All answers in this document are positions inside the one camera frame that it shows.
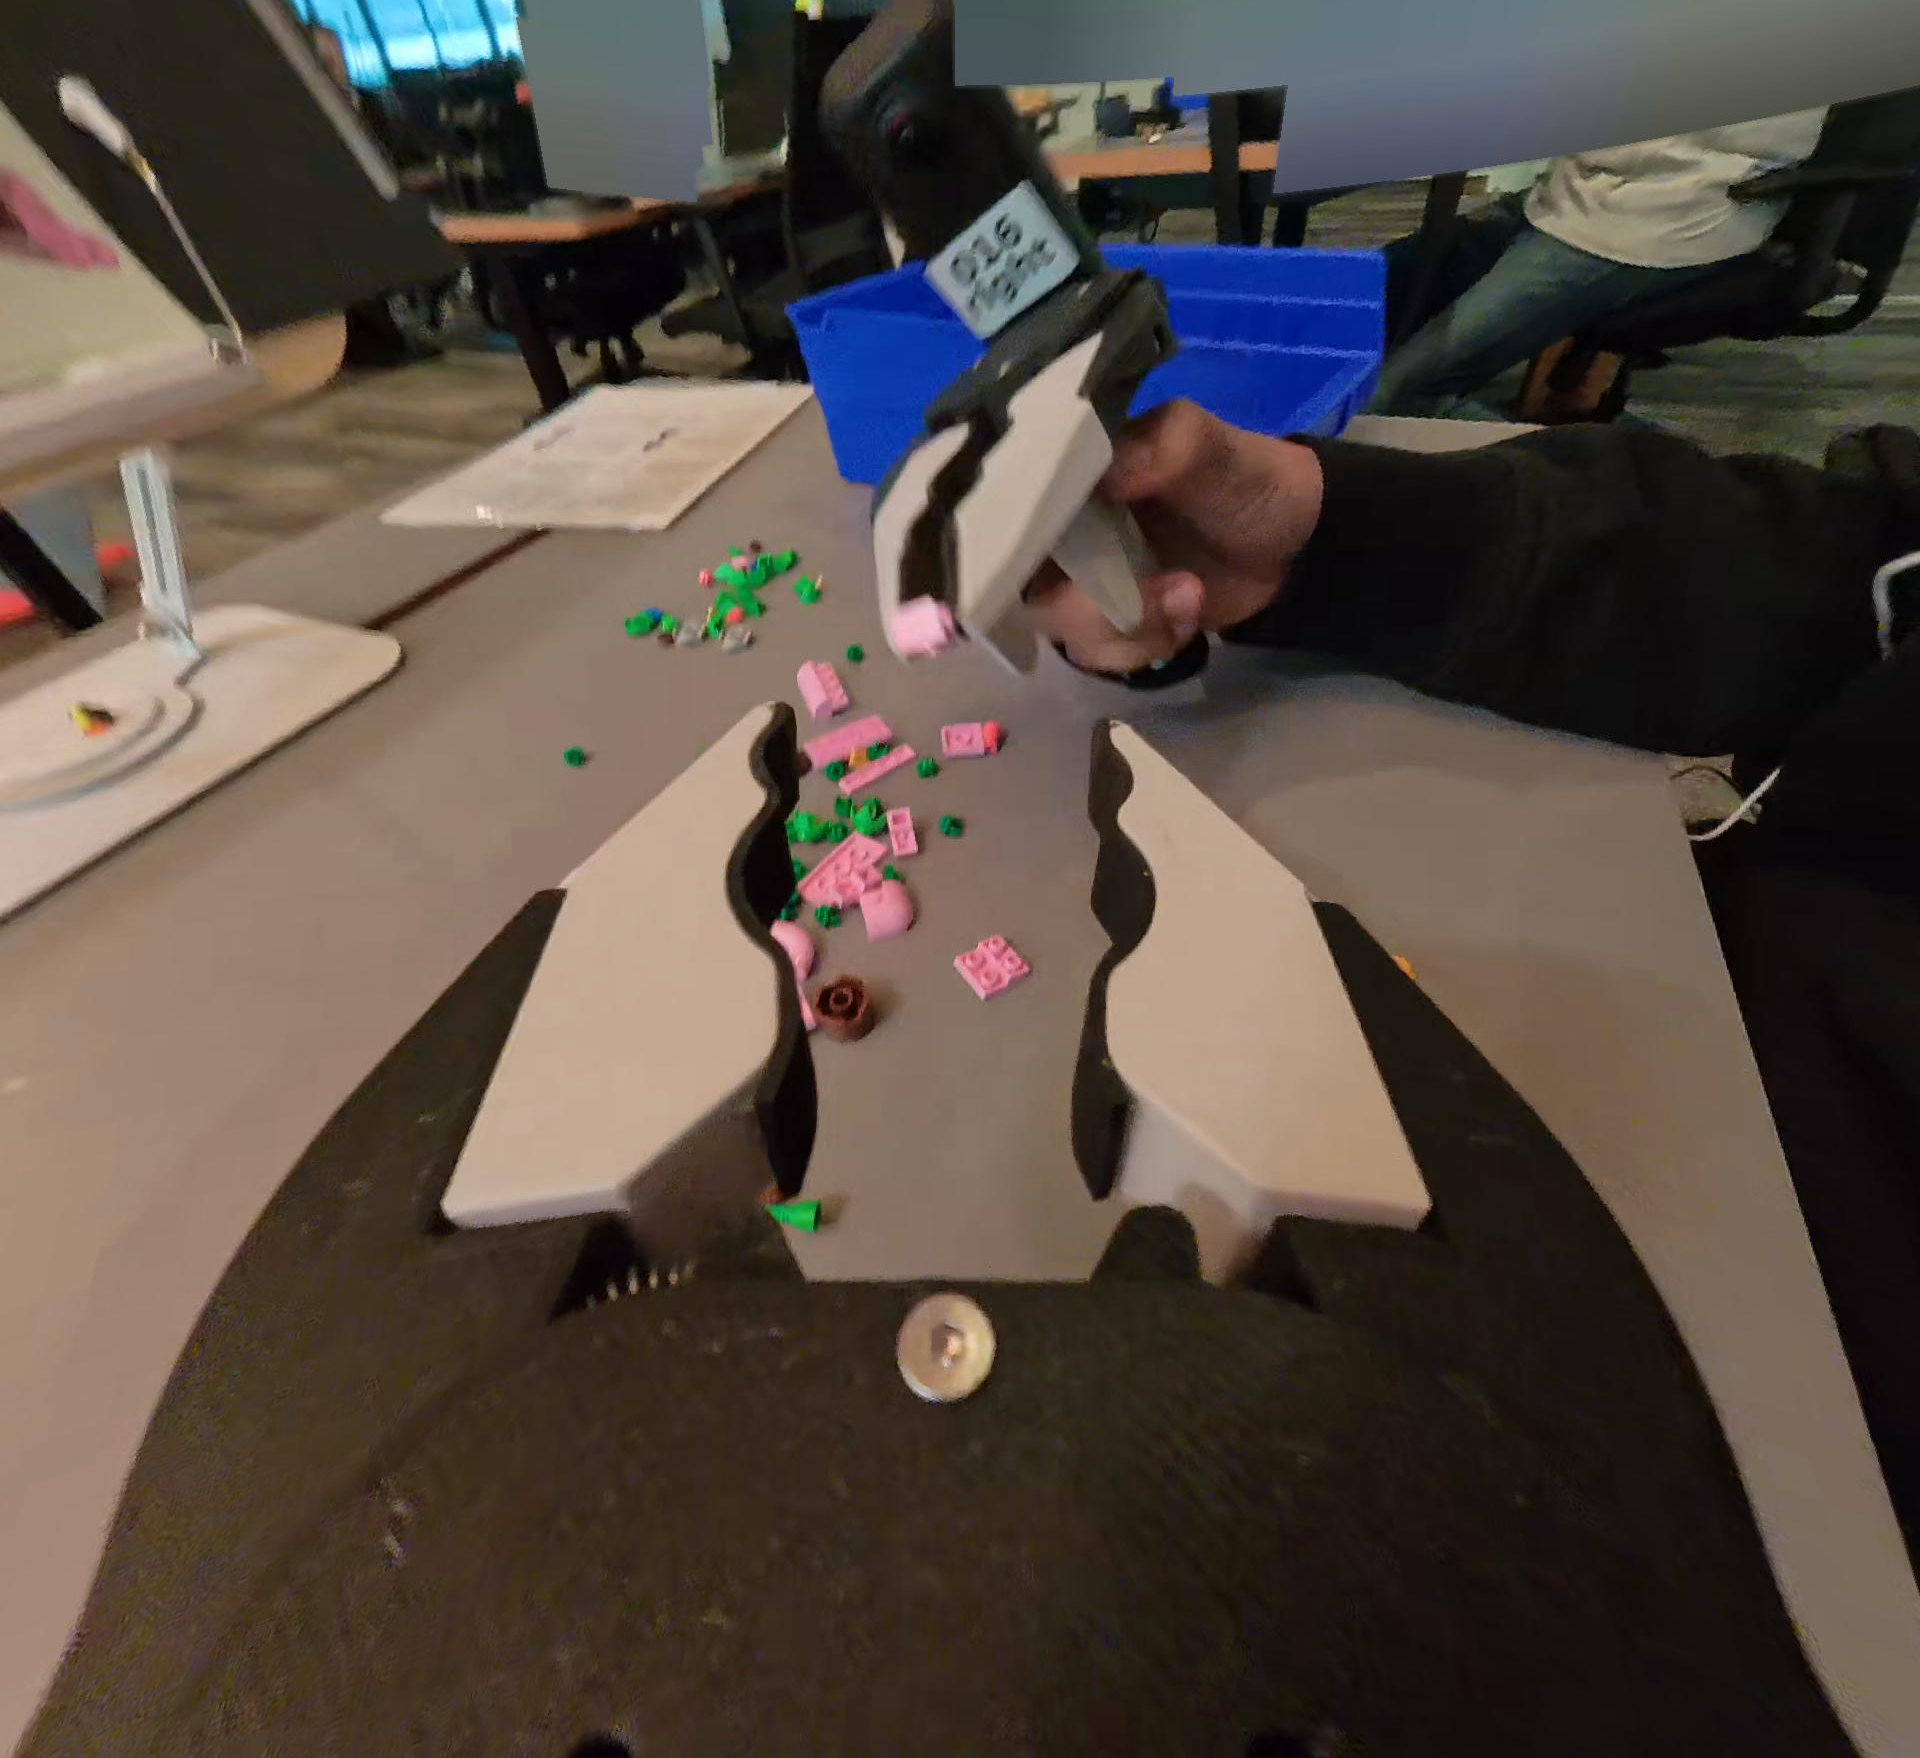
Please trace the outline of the black backing board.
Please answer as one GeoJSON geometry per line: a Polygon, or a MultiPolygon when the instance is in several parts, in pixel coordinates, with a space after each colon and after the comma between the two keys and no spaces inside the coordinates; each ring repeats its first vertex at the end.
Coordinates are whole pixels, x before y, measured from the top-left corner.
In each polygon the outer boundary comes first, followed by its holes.
{"type": "Polygon", "coordinates": [[[280,0],[0,0],[0,96],[207,326],[280,330],[459,272],[280,0]]]}

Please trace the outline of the cluster of tiny colourful toy pieces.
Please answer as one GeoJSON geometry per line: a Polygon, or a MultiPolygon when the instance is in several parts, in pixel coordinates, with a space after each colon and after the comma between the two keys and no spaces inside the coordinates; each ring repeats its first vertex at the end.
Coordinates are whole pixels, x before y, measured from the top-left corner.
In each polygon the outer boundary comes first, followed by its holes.
{"type": "Polygon", "coordinates": [[[694,610],[637,610],[621,617],[623,639],[660,639],[660,644],[715,644],[727,658],[745,652],[757,639],[757,617],[769,617],[769,605],[790,598],[805,610],[825,605],[825,576],[805,568],[796,549],[731,549],[718,565],[697,568],[697,605],[694,610]]]}

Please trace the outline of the person's right hand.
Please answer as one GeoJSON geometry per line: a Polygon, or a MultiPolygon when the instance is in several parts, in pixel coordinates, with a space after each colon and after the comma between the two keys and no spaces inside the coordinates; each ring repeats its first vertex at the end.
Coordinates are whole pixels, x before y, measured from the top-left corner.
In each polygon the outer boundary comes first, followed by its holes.
{"type": "Polygon", "coordinates": [[[1033,576],[1023,605],[1074,671],[1140,675],[1255,617],[1282,591],[1323,521],[1323,458],[1309,441],[1161,405],[1118,437],[1100,492],[1140,521],[1156,550],[1140,632],[1118,632],[1061,568],[1033,576]]]}

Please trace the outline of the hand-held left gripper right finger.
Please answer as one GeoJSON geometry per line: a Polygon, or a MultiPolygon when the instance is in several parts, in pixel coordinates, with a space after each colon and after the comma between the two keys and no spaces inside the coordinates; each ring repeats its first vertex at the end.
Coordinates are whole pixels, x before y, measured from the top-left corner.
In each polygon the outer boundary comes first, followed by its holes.
{"type": "Polygon", "coordinates": [[[1232,1281],[1278,1221],[1431,1213],[1309,890],[1136,725],[1091,736],[1100,954],[1074,1054],[1091,1201],[1161,1206],[1232,1281]]]}

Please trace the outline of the white tablet stand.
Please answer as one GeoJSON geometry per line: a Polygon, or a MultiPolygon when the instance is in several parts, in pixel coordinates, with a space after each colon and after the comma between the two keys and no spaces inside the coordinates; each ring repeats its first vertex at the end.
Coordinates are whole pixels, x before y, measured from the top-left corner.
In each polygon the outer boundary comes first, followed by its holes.
{"type": "Polygon", "coordinates": [[[342,314],[213,336],[172,357],[7,399],[7,484],[87,454],[115,454],[139,549],[139,622],[60,675],[0,702],[0,912],[19,919],[158,819],[196,808],[328,715],[398,671],[398,639],[260,605],[196,615],[172,450],[234,412],[328,387],[342,314]],[[69,710],[102,702],[120,725],[79,736],[69,710]]]}

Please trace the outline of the person's right forearm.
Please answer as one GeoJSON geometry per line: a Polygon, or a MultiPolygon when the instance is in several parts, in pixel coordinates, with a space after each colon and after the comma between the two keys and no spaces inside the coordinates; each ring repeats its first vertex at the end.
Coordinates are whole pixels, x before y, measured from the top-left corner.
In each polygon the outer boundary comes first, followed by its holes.
{"type": "Polygon", "coordinates": [[[1912,579],[1893,644],[1870,579],[1920,541],[1920,441],[1823,463],[1562,427],[1468,454],[1323,441],[1323,516],[1232,639],[1296,644],[1516,725],[1666,756],[1912,748],[1912,579]]]}

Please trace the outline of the tablet with instruction picture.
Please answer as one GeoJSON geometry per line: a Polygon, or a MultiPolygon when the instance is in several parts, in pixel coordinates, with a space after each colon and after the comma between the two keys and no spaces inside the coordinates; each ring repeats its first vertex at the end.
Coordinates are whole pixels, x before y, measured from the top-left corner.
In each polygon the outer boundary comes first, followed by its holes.
{"type": "Polygon", "coordinates": [[[207,350],[207,326],[106,225],[70,178],[0,118],[0,393],[207,350]]]}

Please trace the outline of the white printed paper sheet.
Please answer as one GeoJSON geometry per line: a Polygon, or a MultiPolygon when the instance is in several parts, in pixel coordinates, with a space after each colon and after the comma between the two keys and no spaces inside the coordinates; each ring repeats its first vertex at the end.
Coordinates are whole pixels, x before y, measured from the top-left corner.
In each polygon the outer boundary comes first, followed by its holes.
{"type": "Polygon", "coordinates": [[[670,532],[813,393],[805,382],[586,387],[383,508],[398,532],[670,532]]]}

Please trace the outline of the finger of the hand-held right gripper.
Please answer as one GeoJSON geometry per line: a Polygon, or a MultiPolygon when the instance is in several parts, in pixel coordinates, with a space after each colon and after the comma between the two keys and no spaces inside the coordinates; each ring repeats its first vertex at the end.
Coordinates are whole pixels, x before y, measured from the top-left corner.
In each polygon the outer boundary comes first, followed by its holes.
{"type": "Polygon", "coordinates": [[[1084,399],[1100,336],[1074,340],[1008,405],[976,484],[948,508],[943,605],[1008,675],[1039,671],[1023,585],[1059,565],[1118,622],[1118,508],[1097,495],[1115,437],[1084,399]]]}
{"type": "Polygon", "coordinates": [[[872,492],[872,605],[898,615],[919,598],[957,615],[957,508],[981,483],[976,427],[943,427],[872,492]]]}

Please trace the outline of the grey partition panel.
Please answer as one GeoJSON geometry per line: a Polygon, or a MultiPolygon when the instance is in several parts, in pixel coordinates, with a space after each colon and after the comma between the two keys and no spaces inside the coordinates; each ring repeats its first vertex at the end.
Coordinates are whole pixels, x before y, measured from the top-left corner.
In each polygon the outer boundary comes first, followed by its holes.
{"type": "Polygon", "coordinates": [[[697,199],[715,130],[704,0],[523,0],[523,68],[548,186],[697,199]]]}

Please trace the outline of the wooden edged desk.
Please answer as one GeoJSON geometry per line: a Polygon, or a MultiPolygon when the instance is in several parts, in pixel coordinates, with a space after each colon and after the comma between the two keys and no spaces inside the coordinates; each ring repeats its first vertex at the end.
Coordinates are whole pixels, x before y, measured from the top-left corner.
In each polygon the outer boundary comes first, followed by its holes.
{"type": "Polygon", "coordinates": [[[586,353],[586,382],[660,375],[640,326],[689,295],[718,301],[718,330],[742,340],[745,314],[731,283],[727,221],[778,206],[778,170],[735,170],[694,199],[579,199],[556,191],[528,208],[434,206],[434,225],[459,250],[472,287],[513,336],[529,375],[529,419],[564,411],[573,382],[564,350],[586,353]]]}

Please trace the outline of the blue plastic bin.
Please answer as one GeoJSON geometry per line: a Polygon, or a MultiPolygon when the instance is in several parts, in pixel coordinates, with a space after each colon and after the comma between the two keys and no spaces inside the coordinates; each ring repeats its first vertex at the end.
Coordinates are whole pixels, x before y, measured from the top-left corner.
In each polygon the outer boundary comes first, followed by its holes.
{"type": "MultiPolygon", "coordinates": [[[[1237,432],[1333,437],[1375,405],[1384,256],[1237,241],[1109,241],[1100,256],[1161,287],[1179,336],[1179,353],[1140,382],[1136,412],[1187,399],[1237,432]]],[[[919,441],[924,411],[986,353],[919,266],[796,301],[785,323],[855,484],[882,484],[919,441]]]]}

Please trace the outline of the black office chair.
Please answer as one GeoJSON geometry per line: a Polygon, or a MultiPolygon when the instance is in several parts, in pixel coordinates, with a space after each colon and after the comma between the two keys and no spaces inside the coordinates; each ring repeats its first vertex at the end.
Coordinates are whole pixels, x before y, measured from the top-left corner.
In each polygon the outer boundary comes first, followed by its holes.
{"type": "Polygon", "coordinates": [[[1617,419],[1637,370],[1713,336],[1837,336],[1882,312],[1920,206],[1920,96],[1893,87],[1828,118],[1807,158],[1731,186],[1783,208],[1764,250],[1649,295],[1528,366],[1516,419],[1617,419]]]}

